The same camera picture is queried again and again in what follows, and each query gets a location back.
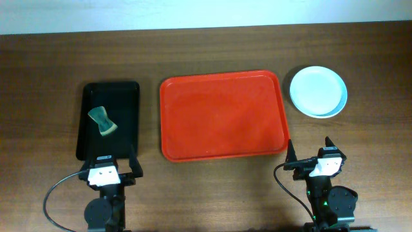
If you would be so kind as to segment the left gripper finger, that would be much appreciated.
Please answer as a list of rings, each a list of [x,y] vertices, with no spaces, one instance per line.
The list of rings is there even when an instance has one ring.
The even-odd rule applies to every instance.
[[[134,178],[143,177],[144,172],[136,157],[134,146],[131,144],[129,148],[129,167],[131,169],[131,174]]]
[[[95,139],[88,139],[84,144],[84,169],[89,169],[95,159]]]

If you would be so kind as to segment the green stained sponge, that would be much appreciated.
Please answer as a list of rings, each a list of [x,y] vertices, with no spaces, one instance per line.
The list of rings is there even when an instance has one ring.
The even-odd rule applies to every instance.
[[[118,126],[108,117],[105,107],[99,106],[91,109],[88,116],[97,124],[99,133],[105,137],[113,133]]]

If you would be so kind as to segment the light blue plate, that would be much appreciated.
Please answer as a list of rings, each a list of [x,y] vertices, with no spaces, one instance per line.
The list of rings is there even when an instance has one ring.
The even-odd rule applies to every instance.
[[[309,66],[292,78],[289,95],[302,113],[323,114],[334,109],[343,110],[348,101],[348,89],[342,77],[323,66]]]

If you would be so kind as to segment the white plate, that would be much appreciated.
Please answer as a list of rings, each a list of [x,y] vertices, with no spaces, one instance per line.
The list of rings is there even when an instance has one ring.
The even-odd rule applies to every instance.
[[[309,112],[309,111],[306,110],[306,111],[303,111],[303,114],[305,114],[305,115],[307,115],[307,116],[309,116],[309,117],[316,118],[316,119],[327,119],[327,118],[336,116],[336,115],[339,114],[341,111],[342,111],[341,109],[334,109],[334,110],[329,111],[329,112],[327,112],[327,113],[316,114],[316,113],[312,113],[312,112]]]

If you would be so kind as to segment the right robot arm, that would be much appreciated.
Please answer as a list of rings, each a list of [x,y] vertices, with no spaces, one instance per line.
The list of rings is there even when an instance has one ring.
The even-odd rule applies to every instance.
[[[346,161],[346,155],[330,140],[325,138],[325,146],[317,156],[299,160],[292,141],[288,141],[285,162],[279,166],[285,171],[293,171],[293,180],[306,182],[306,196],[311,205],[305,206],[312,221],[305,223],[302,231],[373,231],[371,227],[351,227],[355,221],[354,211],[358,201],[356,191],[333,186],[331,179],[337,176]]]

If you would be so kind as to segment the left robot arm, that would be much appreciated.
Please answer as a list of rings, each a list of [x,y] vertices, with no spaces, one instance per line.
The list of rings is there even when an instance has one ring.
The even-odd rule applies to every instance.
[[[134,139],[128,147],[127,159],[130,172],[119,173],[117,158],[110,155],[92,156],[81,151],[78,146],[76,157],[83,161],[79,179],[88,187],[99,192],[84,210],[84,219],[88,231],[125,231],[126,230],[126,194],[125,188],[134,186],[136,179],[144,172],[137,159],[138,140]]]

